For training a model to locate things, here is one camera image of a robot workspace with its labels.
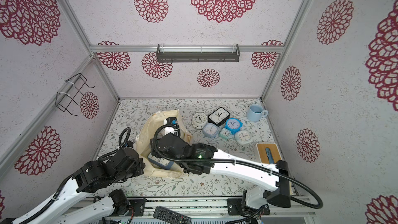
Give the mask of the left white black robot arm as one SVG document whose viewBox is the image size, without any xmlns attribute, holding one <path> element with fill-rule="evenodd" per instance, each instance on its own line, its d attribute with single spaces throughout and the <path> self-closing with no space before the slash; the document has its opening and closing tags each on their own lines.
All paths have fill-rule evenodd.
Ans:
<svg viewBox="0 0 398 224">
<path fill-rule="evenodd" d="M 86 224 L 109 215 L 122 215 L 131 207 L 122 190 L 80 210 L 67 211 L 100 189 L 143 175 L 145 163 L 129 142 L 130 128 L 119 136 L 119 148 L 87 162 L 64 179 L 48 199 L 12 221 L 14 224 Z"/>
</svg>

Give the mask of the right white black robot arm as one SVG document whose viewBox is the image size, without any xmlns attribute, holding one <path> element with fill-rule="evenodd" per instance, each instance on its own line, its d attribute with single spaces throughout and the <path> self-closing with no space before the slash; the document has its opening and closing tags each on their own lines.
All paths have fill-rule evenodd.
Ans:
<svg viewBox="0 0 398 224">
<path fill-rule="evenodd" d="M 312 209 L 323 208 L 321 198 L 311 188 L 289 176 L 288 163 L 279 160 L 264 164 L 228 154 L 221 149 L 202 143 L 190 145 L 173 132 L 159 137 L 166 128 L 177 129 L 173 124 L 160 126 L 150 139 L 151 153 L 179 165 L 184 173 L 195 175 L 214 174 L 235 177 L 255 184 L 266 204 L 290 208 L 296 202 Z M 290 194 L 294 184 L 307 191 L 316 203 L 300 200 Z"/>
</svg>

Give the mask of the black square alarm clock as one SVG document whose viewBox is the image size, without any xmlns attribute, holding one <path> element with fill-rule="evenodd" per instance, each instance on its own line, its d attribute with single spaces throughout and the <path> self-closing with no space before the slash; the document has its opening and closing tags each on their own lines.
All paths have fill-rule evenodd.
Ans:
<svg viewBox="0 0 398 224">
<path fill-rule="evenodd" d="M 208 115 L 208 122 L 212 123 L 218 127 L 222 126 L 228 119 L 230 118 L 230 112 L 224 109 L 223 107 L 219 107 L 210 115 Z"/>
</svg>

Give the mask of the mint green square alarm clock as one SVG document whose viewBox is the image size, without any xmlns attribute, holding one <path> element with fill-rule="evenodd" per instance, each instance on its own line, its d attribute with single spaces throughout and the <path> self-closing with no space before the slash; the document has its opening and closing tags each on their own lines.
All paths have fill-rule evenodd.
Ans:
<svg viewBox="0 0 398 224">
<path fill-rule="evenodd" d="M 229 140 L 233 137 L 232 132 L 227 128 L 222 128 L 219 132 L 219 137 L 224 140 Z"/>
</svg>

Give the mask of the blue twin bell alarm clock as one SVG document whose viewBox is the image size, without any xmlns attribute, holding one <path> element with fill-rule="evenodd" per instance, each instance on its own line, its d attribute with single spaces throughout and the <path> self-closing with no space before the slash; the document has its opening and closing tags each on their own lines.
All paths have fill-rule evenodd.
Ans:
<svg viewBox="0 0 398 224">
<path fill-rule="evenodd" d="M 235 135 L 238 131 L 241 130 L 243 123 L 236 118 L 229 118 L 226 121 L 225 128 L 231 132 L 232 135 Z"/>
</svg>

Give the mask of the white round alarm clock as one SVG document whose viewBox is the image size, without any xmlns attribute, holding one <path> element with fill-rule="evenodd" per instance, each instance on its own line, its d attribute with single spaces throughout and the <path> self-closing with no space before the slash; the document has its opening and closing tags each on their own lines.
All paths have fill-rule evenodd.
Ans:
<svg viewBox="0 0 398 224">
<path fill-rule="evenodd" d="M 196 113 L 192 117 L 192 126 L 197 130 L 202 130 L 208 123 L 208 117 L 205 113 Z"/>
<path fill-rule="evenodd" d="M 252 142 L 252 135 L 247 130 L 240 130 L 234 134 L 234 138 L 239 145 L 247 145 Z"/>
</svg>

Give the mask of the light blue square alarm clock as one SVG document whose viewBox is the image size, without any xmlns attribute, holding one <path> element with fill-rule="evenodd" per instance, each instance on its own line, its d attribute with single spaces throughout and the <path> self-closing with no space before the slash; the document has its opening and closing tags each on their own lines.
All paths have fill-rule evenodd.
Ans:
<svg viewBox="0 0 398 224">
<path fill-rule="evenodd" d="M 219 127 L 216 126 L 215 124 L 209 122 L 203 127 L 202 132 L 205 137 L 214 139 L 218 136 Z"/>
</svg>

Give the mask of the beige canvas tote bag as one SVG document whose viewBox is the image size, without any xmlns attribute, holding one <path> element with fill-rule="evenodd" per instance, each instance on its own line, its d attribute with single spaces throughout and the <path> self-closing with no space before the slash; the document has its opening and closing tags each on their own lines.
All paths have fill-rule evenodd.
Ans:
<svg viewBox="0 0 398 224">
<path fill-rule="evenodd" d="M 182 116 L 179 110 L 154 113 L 146 121 L 142 130 L 136 138 L 137 144 L 135 150 L 145 163 L 144 175 L 147 177 L 176 179 L 184 177 L 186 175 L 183 172 L 183 168 L 181 168 L 177 164 L 173 164 L 169 170 L 165 170 L 160 168 L 159 166 L 154 166 L 153 163 L 148 160 L 148 155 L 150 155 L 153 151 L 157 151 L 155 149 L 155 145 L 152 143 L 155 132 L 158 128 L 164 125 L 164 120 L 169 117 L 177 118 L 177 123 L 181 132 L 180 137 L 182 138 L 182 140 L 189 145 L 193 144 L 193 136 L 183 124 Z"/>
</svg>

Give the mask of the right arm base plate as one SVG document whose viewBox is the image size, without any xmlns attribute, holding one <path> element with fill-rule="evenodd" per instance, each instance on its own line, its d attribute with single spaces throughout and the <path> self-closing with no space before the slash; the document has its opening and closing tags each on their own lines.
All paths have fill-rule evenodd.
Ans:
<svg viewBox="0 0 398 224">
<path fill-rule="evenodd" d="M 244 197 L 227 199 L 227 209 L 230 216 L 248 217 L 254 214 L 262 205 L 265 205 L 265 207 L 260 211 L 259 215 L 269 215 L 271 212 L 265 199 L 255 201 L 254 206 L 249 206 Z"/>
</svg>

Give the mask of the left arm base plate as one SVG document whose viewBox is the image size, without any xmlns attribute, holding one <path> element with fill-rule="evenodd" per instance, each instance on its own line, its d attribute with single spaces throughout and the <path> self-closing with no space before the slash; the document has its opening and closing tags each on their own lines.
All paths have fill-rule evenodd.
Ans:
<svg viewBox="0 0 398 224">
<path fill-rule="evenodd" d="M 130 206 L 127 208 L 125 216 L 142 217 L 144 215 L 146 199 L 130 199 Z"/>
</svg>

